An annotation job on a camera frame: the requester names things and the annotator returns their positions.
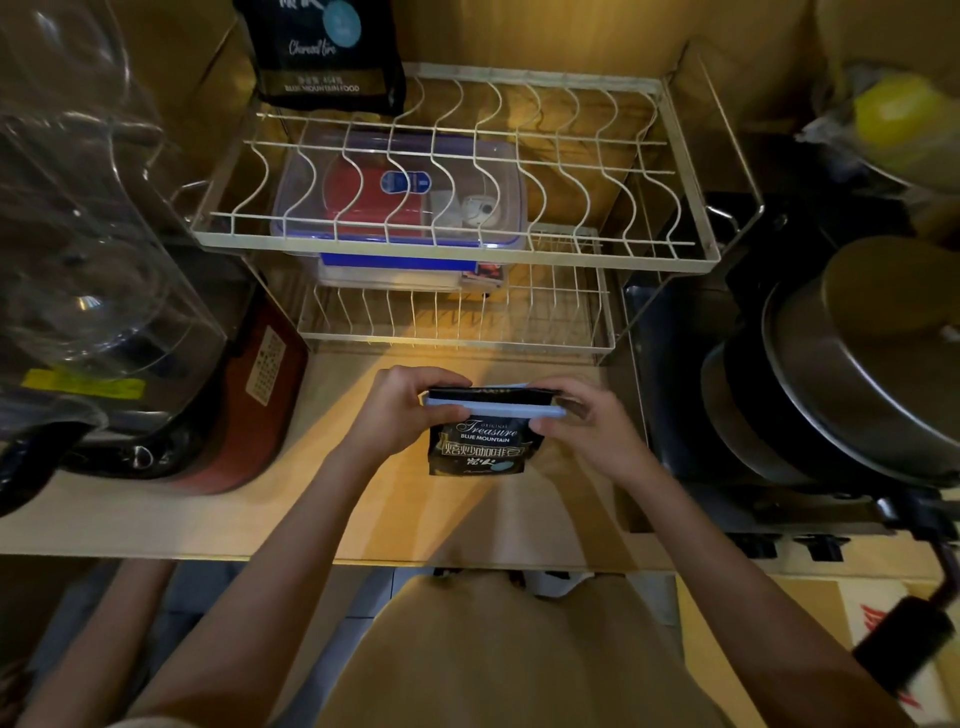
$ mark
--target wire rack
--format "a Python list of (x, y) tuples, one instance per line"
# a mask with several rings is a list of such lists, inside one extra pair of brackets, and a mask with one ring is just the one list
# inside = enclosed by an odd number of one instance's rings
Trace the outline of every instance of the wire rack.
[[(537, 250), (547, 251), (564, 232), (572, 231), (538, 226), (531, 237)], [(584, 229), (584, 234), (595, 231)], [(492, 290), (308, 285), (297, 328), (307, 340), (583, 355), (613, 350), (611, 300), (602, 271), (519, 263), (505, 266), (505, 274)]]
[[(405, 111), (393, 120), (336, 111), (288, 112), (252, 102), (193, 218), (201, 243), (297, 254), (374, 253), (680, 273), (705, 273), (720, 259), (684, 133), (663, 82), (432, 64), (405, 67)], [(339, 140), (311, 142), (318, 127), (340, 130)], [(356, 131), (385, 134), (388, 144), (380, 150), (351, 144)], [(430, 142), (423, 150), (400, 150), (394, 140), (406, 134)], [(470, 151), (451, 154), (438, 148), (437, 140), (450, 135), (469, 139)], [(482, 152), (482, 142), (490, 141), (512, 145), (506, 163), (516, 168), (525, 190), (527, 220), (520, 226), (516, 248), (490, 243), (504, 235), (516, 237), (515, 229), (483, 225), (470, 244), (449, 246), (438, 244), (438, 235), (463, 234), (462, 227), (438, 224), (435, 217), (425, 228), (401, 222), (397, 214), (386, 215), (383, 241), (357, 240), (357, 228), (368, 231), (371, 223), (349, 220), (350, 206), (335, 215), (332, 234), (291, 233), (297, 226), (322, 222), (302, 216), (308, 198), (322, 192), (324, 183), (318, 179), (323, 171), (311, 161), (320, 153), (339, 155), (355, 168), (362, 156), (384, 157), (382, 163), (406, 178), (407, 191), (397, 195), (394, 213), (411, 194), (407, 167), (417, 157), (428, 158), (431, 168), (445, 173), (455, 195), (456, 182), (447, 167), (467, 160), (492, 181), (499, 206), (505, 202), (504, 190), (490, 170), (505, 160)], [(277, 208), (276, 191), (293, 156), (307, 161), (313, 180), (302, 197)], [(360, 196), (357, 192), (350, 204)], [(685, 216), (691, 224), (681, 225)], [(561, 225), (564, 231), (543, 232), (540, 223)], [(404, 234), (433, 244), (397, 244)]]

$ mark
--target forearm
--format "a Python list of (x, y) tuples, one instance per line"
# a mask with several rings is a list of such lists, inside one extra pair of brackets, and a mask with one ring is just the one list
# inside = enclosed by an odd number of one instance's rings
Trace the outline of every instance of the forearm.
[(350, 512), (375, 472), (343, 446), (134, 703), (131, 716), (262, 726), (324, 588)]
[(173, 568), (171, 561), (139, 559), (120, 565), (19, 728), (82, 728), (110, 719)]
[(816, 620), (659, 465), (627, 484), (770, 725), (911, 725)]

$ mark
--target white round object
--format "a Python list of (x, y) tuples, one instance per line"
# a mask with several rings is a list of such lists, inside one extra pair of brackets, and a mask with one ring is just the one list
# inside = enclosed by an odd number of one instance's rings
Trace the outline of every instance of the white round object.
[(469, 228), (495, 228), (500, 222), (503, 205), (488, 195), (468, 195), (464, 198), (462, 210), (464, 225)]

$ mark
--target dish rack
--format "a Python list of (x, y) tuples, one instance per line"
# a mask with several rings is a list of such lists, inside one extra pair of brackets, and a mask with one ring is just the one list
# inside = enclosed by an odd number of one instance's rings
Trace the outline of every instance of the dish rack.
[[(699, 55), (693, 65), (700, 81), (686, 96), (699, 95), (714, 105), (714, 127), (728, 136), (757, 201), (749, 221), (706, 206), (669, 80), (406, 64), (405, 111), (395, 119), (291, 112), (253, 99), (192, 217), (193, 232), (209, 249), (244, 251), (307, 340), (602, 357), (632, 323), (620, 296), (632, 272), (650, 272), (662, 283), (673, 275), (706, 273), (724, 248), (710, 216), (715, 215), (719, 230), (732, 233), (729, 246), (762, 211)], [(316, 134), (318, 126), (324, 133)], [(375, 152), (354, 148), (349, 141), (357, 131), (386, 135), (388, 143)], [(431, 142), (423, 149), (395, 148), (397, 134), (418, 134)], [(470, 139), (472, 153), (438, 149), (437, 139), (450, 135)], [(331, 138), (338, 140), (336, 146), (328, 143)], [(485, 157), (485, 145), (478, 142), (504, 140), (516, 149), (509, 162), (526, 185), (528, 224), (513, 247), (489, 242), (517, 236), (516, 230), (496, 226), (477, 228), (475, 243), (440, 245), (438, 234), (443, 239), (463, 234), (463, 228), (445, 227), (437, 218), (428, 228), (401, 224), (388, 214), (377, 224), (383, 228), (381, 241), (372, 243), (358, 234), (358, 228), (369, 231), (372, 223), (349, 220), (344, 214), (349, 206), (332, 220), (298, 216), (302, 200), (324, 185), (323, 171), (310, 155), (333, 153), (357, 169), (358, 155), (381, 155), (382, 164), (406, 179), (407, 191), (396, 195), (402, 198), (399, 211), (414, 185), (405, 162), (429, 158), (438, 175), (446, 172), (456, 195), (456, 181), (444, 164), (454, 158), (462, 164), (466, 158), (481, 171), (486, 164), (502, 164), (503, 158)], [(292, 155), (306, 160), (312, 180), (301, 199), (278, 205), (281, 174)], [(487, 177), (499, 201), (500, 185)], [(290, 233), (324, 223), (332, 234)], [(428, 230), (427, 244), (396, 241), (409, 238), (411, 228)], [(309, 262), (280, 266), (283, 272), (271, 274), (263, 261), (276, 261), (275, 253), (307, 261), (320, 254), (470, 260), (499, 264), (504, 273), (502, 283), (490, 289), (464, 286), (452, 292), (324, 286), (313, 280)]]

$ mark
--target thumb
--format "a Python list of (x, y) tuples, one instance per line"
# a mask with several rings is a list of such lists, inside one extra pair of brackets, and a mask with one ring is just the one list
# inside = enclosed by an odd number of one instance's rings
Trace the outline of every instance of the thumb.
[(578, 425), (564, 422), (556, 417), (537, 417), (530, 421), (530, 429), (544, 437), (555, 437), (565, 443), (572, 444), (576, 438)]
[(435, 404), (423, 408), (426, 426), (459, 423), (470, 416), (470, 411), (460, 404)]

